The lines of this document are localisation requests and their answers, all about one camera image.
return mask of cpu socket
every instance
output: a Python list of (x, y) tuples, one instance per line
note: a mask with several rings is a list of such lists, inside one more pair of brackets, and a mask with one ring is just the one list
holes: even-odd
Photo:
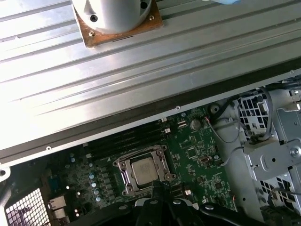
[(175, 174), (170, 173), (164, 151), (166, 145), (154, 145), (125, 154), (113, 162), (122, 175), (125, 190), (122, 195), (135, 196), (151, 191), (154, 180), (173, 181)]

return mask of vent grille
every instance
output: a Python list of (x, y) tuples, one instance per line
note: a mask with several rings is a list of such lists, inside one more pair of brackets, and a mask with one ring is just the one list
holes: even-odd
[[(277, 179), (278, 186), (280, 188), (290, 191), (290, 187), (291, 187), (290, 182), (288, 182), (286, 180), (282, 180), (281, 178), (276, 178), (276, 179)], [(261, 184), (263, 192), (267, 193), (267, 194), (269, 194), (271, 192), (271, 190), (274, 188), (272, 185), (270, 185), (264, 181), (260, 181), (260, 184)], [(272, 194), (272, 196), (274, 199), (281, 201), (287, 208), (294, 210), (294, 206), (293, 206), (292, 202), (296, 202), (296, 200), (293, 195), (285, 193), (285, 192), (276, 192), (276, 193), (274, 192)]]
[(39, 188), (7, 208), (6, 214), (10, 226), (51, 225)]
[(240, 121), (246, 125), (252, 135), (261, 134), (268, 124), (268, 107), (265, 97), (257, 95), (238, 100)]

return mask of gray wire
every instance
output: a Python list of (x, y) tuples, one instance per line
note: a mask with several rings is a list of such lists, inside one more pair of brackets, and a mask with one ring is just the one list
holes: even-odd
[[(217, 122), (222, 121), (222, 120), (230, 121), (230, 118), (219, 118), (219, 119), (217, 120)], [(248, 137), (251, 137), (251, 136), (252, 136), (251, 131), (249, 131), (248, 128), (246, 127), (246, 125), (243, 124), (240, 120), (233, 119), (233, 122), (239, 123), (240, 127), (243, 128), (243, 130), (246, 132), (246, 134), (248, 135)]]
[(213, 126), (211, 125), (211, 122), (209, 121), (209, 120), (207, 120), (207, 122), (208, 122), (208, 125), (209, 125), (209, 127), (211, 128), (211, 130), (213, 131), (213, 133), (222, 141), (222, 142), (224, 142), (224, 143), (226, 143), (226, 144), (231, 144), (231, 143), (234, 143), (238, 138), (239, 138), (239, 134), (240, 134), (240, 132), (239, 132), (239, 130), (240, 130), (240, 124), (238, 124), (238, 134), (237, 134), (237, 136), (235, 137), (235, 139), (234, 140), (231, 140), (231, 141), (226, 141), (226, 140), (224, 140), (222, 137), (221, 137), (221, 135), (219, 135), (216, 131), (215, 131), (215, 129), (213, 128)]
[(273, 106), (272, 97), (269, 94), (268, 90), (264, 87), (260, 87), (260, 89), (267, 96), (267, 105), (268, 105), (268, 109), (269, 109), (267, 129), (266, 129), (263, 137), (258, 138), (258, 140), (260, 140), (260, 141), (265, 141), (265, 140), (269, 139), (272, 136), (272, 134), (271, 134), (272, 133), (272, 126), (273, 126), (272, 117), (273, 117), (274, 106)]
[(236, 148), (234, 148), (234, 149), (231, 151), (231, 153), (230, 153), (230, 155), (228, 156), (228, 158), (226, 159), (226, 161), (225, 161), (224, 163), (221, 164), (221, 166), (227, 165), (228, 162), (230, 161), (230, 159), (232, 158), (233, 154), (234, 154), (236, 151), (240, 150), (240, 149), (243, 150), (244, 147), (241, 146), (241, 147), (236, 147)]

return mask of copper plate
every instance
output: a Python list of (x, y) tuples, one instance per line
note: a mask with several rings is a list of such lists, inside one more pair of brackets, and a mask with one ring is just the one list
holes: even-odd
[(136, 34), (152, 31), (163, 26), (163, 21), (159, 13), (156, 0), (152, 0), (150, 13), (141, 25), (131, 31), (120, 34), (103, 34), (91, 29), (83, 22), (75, 8), (73, 8), (73, 10), (75, 12), (84, 43), (89, 48), (109, 41), (119, 40)]

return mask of cable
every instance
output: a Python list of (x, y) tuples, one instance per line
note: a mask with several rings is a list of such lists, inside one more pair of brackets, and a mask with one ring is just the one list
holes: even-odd
[(221, 117), (221, 115), (225, 112), (225, 110), (227, 109), (227, 107), (233, 102), (233, 100), (236, 100), (239, 98), (239, 95), (235, 95), (235, 96), (232, 96), (230, 97), (226, 103), (220, 107), (220, 109), (215, 113), (215, 114), (212, 114), (210, 110), (208, 110), (208, 113), (209, 113), (209, 118), (211, 121), (215, 121), (217, 120), (219, 117)]
[(267, 129), (266, 129), (265, 134), (263, 135), (263, 137), (258, 137), (258, 140), (265, 141), (265, 140), (269, 139), (272, 136), (272, 134), (271, 134), (272, 133), (272, 126), (273, 126), (272, 117), (273, 117), (274, 106), (273, 106), (272, 97), (269, 94), (268, 90), (264, 87), (260, 87), (260, 89), (267, 96), (267, 105), (268, 105), (268, 109), (269, 109)]
[(231, 157), (232, 157), (232, 155), (236, 152), (236, 151), (238, 151), (238, 150), (240, 150), (240, 149), (244, 149), (244, 147), (236, 147), (236, 148), (234, 148), (232, 151), (231, 151), (231, 153), (230, 153), (230, 155), (228, 156), (228, 158), (226, 159), (226, 161), (224, 162), (224, 163), (222, 163), (221, 164), (221, 166), (225, 166), (225, 165), (227, 165), (228, 164), (228, 162), (230, 161), (230, 159), (231, 159)]
[(211, 125), (211, 122), (209, 121), (209, 119), (207, 118), (207, 117), (205, 117), (205, 119), (206, 119), (206, 121), (208, 122), (208, 125), (209, 125), (209, 127), (211, 128), (211, 130), (212, 130), (212, 132), (222, 141), (222, 142), (224, 142), (224, 143), (226, 143), (226, 144), (231, 144), (231, 143), (234, 143), (237, 139), (238, 139), (238, 137), (239, 137), (239, 134), (240, 134), (240, 124), (238, 124), (238, 134), (237, 134), (237, 136), (235, 137), (235, 139), (234, 140), (231, 140), (231, 141), (226, 141), (226, 140), (224, 140), (222, 137), (221, 137), (221, 135), (219, 135), (216, 131), (215, 131), (215, 129), (213, 128), (213, 126)]
[[(230, 121), (230, 118), (219, 118), (216, 122), (222, 121), (222, 120), (226, 120), (226, 121)], [(240, 120), (237, 119), (233, 119), (233, 122), (236, 122), (240, 125), (241, 128), (243, 128), (243, 130), (246, 132), (248, 137), (252, 136), (252, 133), (250, 130), (248, 130), (248, 128), (246, 127), (245, 124), (243, 124)]]
[(283, 193), (287, 193), (287, 194), (292, 194), (292, 195), (301, 195), (301, 193), (296, 193), (296, 192), (291, 192), (291, 191), (287, 191), (283, 188), (280, 188), (280, 187), (276, 187), (276, 188), (273, 188), (269, 195), (268, 195), (268, 204), (271, 206), (271, 207), (275, 207), (274, 206), (274, 203), (272, 201), (272, 193), (273, 192), (283, 192)]

